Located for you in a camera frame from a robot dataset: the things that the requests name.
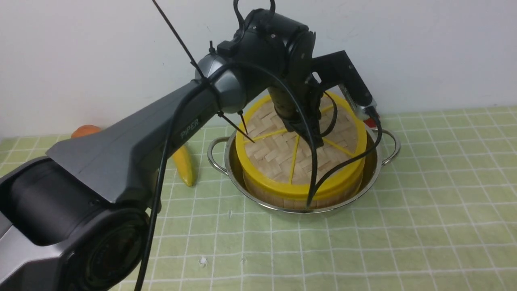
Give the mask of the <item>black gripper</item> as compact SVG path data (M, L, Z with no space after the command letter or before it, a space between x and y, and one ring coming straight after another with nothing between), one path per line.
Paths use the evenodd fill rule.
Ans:
M280 73L289 90L275 81L267 91L286 129L295 131L306 143L312 137L314 147L320 148L324 144L319 125L322 92L316 89L316 80L310 72L314 46L314 32L295 33L286 43L284 68Z

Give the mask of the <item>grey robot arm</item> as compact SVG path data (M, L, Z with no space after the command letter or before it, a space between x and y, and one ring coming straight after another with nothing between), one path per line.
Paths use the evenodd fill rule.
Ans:
M195 77L110 127L62 140L1 178L2 291L108 291L145 273L167 159L213 116L277 89L306 126L315 33L256 9Z

